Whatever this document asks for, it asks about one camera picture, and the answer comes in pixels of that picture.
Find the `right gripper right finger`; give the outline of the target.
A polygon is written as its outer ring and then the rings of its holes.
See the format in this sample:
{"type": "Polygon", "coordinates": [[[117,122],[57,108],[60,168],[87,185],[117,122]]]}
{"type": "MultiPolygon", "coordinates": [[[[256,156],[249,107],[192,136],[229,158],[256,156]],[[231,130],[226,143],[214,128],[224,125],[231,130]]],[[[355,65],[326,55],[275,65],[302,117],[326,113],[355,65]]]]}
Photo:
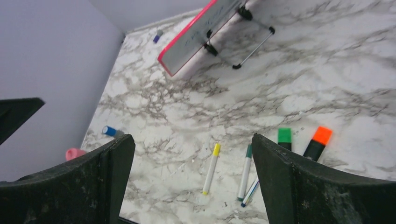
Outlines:
{"type": "Polygon", "coordinates": [[[393,224],[396,183],[336,170],[255,134],[252,152],[271,224],[393,224]]]}

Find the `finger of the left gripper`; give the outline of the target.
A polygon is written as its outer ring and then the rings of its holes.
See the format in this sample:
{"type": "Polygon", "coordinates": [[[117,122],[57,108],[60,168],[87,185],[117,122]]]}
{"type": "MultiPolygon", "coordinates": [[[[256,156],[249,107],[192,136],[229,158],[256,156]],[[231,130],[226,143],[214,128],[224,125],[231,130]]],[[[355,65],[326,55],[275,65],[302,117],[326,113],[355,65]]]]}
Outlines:
{"type": "Polygon", "coordinates": [[[0,101],[0,144],[5,142],[45,102],[41,98],[2,99],[0,101]]]}

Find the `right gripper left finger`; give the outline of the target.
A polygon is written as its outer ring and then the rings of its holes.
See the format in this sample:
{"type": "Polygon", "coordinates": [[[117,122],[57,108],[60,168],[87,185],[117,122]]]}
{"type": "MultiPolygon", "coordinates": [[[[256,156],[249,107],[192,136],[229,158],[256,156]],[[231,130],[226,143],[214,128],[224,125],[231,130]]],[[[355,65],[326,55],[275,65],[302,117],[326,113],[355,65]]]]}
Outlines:
{"type": "Polygon", "coordinates": [[[80,157],[0,183],[3,224],[117,224],[135,142],[122,135],[80,157]]]}

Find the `white black-tip marker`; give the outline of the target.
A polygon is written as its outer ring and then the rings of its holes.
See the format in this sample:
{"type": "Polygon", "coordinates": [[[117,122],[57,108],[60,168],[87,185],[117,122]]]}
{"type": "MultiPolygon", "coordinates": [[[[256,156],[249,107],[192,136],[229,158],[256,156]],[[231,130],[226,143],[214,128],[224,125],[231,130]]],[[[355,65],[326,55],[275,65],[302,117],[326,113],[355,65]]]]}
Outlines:
{"type": "Polygon", "coordinates": [[[259,186],[259,178],[256,178],[255,181],[250,186],[249,190],[247,191],[247,194],[243,198],[241,202],[241,207],[246,207],[246,205],[251,200],[253,194],[255,193],[256,189],[258,188],[258,186],[259,186]]]}

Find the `white green-tip marker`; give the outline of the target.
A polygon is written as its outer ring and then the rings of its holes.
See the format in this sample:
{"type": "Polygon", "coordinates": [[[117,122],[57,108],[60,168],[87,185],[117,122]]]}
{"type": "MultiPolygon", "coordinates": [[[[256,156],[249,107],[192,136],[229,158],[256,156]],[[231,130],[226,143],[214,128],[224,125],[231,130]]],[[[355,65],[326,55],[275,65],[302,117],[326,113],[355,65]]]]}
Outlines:
{"type": "Polygon", "coordinates": [[[251,161],[252,161],[252,145],[249,144],[247,147],[246,155],[245,155],[244,166],[243,166],[241,180],[240,180],[240,184],[239,184],[239,190],[238,190],[238,194],[237,194],[237,200],[240,202],[242,202],[245,197],[248,176],[249,176],[250,167],[251,167],[251,161]]]}

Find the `green black highlighter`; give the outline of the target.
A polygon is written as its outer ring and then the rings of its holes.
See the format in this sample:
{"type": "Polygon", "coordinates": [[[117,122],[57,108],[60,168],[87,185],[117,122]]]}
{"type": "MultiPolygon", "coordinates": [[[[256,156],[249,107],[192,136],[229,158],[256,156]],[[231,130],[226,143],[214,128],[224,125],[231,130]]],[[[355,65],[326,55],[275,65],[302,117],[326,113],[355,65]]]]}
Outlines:
{"type": "Polygon", "coordinates": [[[292,151],[292,134],[291,128],[282,127],[278,129],[278,145],[282,146],[289,151],[292,151]]]}

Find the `orange black highlighter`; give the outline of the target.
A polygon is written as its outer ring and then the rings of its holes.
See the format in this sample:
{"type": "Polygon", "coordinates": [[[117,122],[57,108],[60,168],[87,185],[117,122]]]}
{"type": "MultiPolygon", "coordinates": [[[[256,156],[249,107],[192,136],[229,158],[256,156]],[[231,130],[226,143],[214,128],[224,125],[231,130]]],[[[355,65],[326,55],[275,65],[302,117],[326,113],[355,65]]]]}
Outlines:
{"type": "Polygon", "coordinates": [[[315,131],[311,141],[309,142],[303,154],[303,157],[306,157],[313,161],[318,161],[324,148],[329,142],[331,135],[331,129],[324,126],[319,126],[315,131]]]}

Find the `white yellow-tip marker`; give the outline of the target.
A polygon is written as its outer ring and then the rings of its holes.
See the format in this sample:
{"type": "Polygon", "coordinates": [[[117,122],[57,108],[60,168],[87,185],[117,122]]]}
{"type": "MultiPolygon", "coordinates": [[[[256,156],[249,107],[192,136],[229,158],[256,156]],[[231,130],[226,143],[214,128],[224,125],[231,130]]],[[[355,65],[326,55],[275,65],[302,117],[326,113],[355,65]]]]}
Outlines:
{"type": "Polygon", "coordinates": [[[211,186],[211,183],[212,183],[212,178],[213,178],[213,175],[214,175],[217,159],[218,159],[218,156],[219,156],[219,152],[220,152],[220,144],[219,143],[215,143],[214,149],[213,149],[213,152],[212,152],[212,156],[211,156],[211,161],[210,161],[208,173],[206,175],[205,183],[204,183],[203,190],[202,190],[202,194],[203,195],[207,195],[209,190],[210,190],[210,186],[211,186]]]}

